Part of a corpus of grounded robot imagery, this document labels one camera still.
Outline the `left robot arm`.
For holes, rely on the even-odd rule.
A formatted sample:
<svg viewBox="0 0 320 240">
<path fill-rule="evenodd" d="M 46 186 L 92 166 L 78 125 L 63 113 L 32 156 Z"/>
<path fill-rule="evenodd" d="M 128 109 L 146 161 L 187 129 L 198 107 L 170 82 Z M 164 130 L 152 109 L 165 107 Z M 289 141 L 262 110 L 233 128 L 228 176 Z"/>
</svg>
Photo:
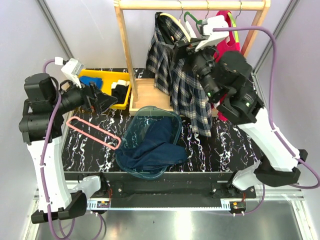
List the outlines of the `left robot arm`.
<svg viewBox="0 0 320 240">
<path fill-rule="evenodd" d="M 76 85 L 71 80 L 66 90 L 47 73 L 25 79 L 27 99 L 18 128 L 33 160 L 38 184 L 38 209 L 31 215 L 33 224 L 70 220 L 83 216 L 91 197 L 108 193 L 101 173 L 85 176 L 72 190 L 67 187 L 62 163 L 63 115 L 78 108 L 104 113 L 118 100 L 103 93 L 94 82 Z"/>
</svg>

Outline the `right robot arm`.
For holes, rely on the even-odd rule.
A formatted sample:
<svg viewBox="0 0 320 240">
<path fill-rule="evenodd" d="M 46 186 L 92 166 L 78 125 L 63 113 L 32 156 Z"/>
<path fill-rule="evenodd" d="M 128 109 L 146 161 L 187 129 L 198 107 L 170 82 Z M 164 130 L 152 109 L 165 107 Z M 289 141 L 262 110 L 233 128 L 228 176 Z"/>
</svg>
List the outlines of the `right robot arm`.
<svg viewBox="0 0 320 240">
<path fill-rule="evenodd" d="M 250 136 L 263 152 L 257 163 L 233 174 L 227 185 L 228 195 L 239 198 L 257 184 L 270 187 L 296 184 L 301 175 L 297 159 L 308 153 L 289 145 L 286 139 L 279 139 L 280 131 L 271 127 L 263 101 L 246 85 L 252 70 L 246 58 L 238 51 L 226 51 L 215 61 L 216 48 L 206 46 L 197 50 L 199 44 L 176 42 L 173 62 L 185 60 L 182 69 L 194 73 L 209 102 L 217 103 L 217 110 Z"/>
</svg>

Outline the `cream plastic hanger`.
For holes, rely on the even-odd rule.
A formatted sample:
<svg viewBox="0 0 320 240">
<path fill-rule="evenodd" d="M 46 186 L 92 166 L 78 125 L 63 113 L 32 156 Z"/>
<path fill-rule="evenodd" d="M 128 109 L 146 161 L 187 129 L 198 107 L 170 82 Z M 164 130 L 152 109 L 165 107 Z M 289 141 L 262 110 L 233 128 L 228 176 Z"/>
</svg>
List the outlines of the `cream plastic hanger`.
<svg viewBox="0 0 320 240">
<path fill-rule="evenodd" d="M 185 29 L 185 27 L 173 15 L 163 12 L 163 13 L 160 14 L 160 16 L 165 16 L 165 17 L 170 18 L 180 28 L 180 30 L 185 35 L 186 39 L 188 41 L 191 40 L 191 37 L 190 37 L 189 33 L 187 32 L 187 30 Z"/>
</svg>

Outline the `pink plastic hanger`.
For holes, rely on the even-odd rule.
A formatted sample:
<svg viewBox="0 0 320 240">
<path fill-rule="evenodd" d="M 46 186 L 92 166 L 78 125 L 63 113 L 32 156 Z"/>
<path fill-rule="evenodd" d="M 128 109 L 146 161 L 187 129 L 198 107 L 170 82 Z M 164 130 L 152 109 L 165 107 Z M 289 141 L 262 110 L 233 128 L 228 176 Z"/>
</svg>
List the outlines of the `pink plastic hanger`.
<svg viewBox="0 0 320 240">
<path fill-rule="evenodd" d="M 66 125 L 75 132 L 78 132 L 111 150 L 118 149 L 122 143 L 120 137 L 78 116 L 70 117 L 66 121 Z"/>
</svg>

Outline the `navy plaid skirt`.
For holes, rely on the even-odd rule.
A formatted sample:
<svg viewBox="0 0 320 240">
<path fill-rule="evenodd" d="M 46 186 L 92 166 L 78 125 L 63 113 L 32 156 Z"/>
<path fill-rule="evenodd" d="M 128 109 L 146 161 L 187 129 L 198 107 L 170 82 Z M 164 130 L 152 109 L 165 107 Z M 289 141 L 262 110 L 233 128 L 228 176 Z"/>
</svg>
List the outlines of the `navy plaid skirt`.
<svg viewBox="0 0 320 240">
<path fill-rule="evenodd" d="M 190 119 L 195 134 L 211 137 L 212 107 L 204 89 L 192 71 L 183 71 L 183 62 L 172 67 L 176 42 L 188 43 L 180 28 L 162 12 L 154 15 L 154 33 L 146 58 L 146 69 L 154 78 L 154 87 L 170 96 L 170 105 L 178 115 Z"/>
</svg>

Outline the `blue denim skirt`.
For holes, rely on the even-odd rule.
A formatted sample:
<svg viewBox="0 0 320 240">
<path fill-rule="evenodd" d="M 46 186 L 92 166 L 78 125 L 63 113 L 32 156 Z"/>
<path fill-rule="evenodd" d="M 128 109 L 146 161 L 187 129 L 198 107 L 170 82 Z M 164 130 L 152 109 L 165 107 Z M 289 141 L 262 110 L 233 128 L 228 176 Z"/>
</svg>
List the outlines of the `blue denim skirt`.
<svg viewBox="0 0 320 240">
<path fill-rule="evenodd" d="M 143 141 L 136 147 L 120 147 L 115 151 L 120 164 L 130 170 L 153 172 L 187 161 L 185 148 L 171 143 L 173 124 L 163 117 L 148 127 Z"/>
</svg>

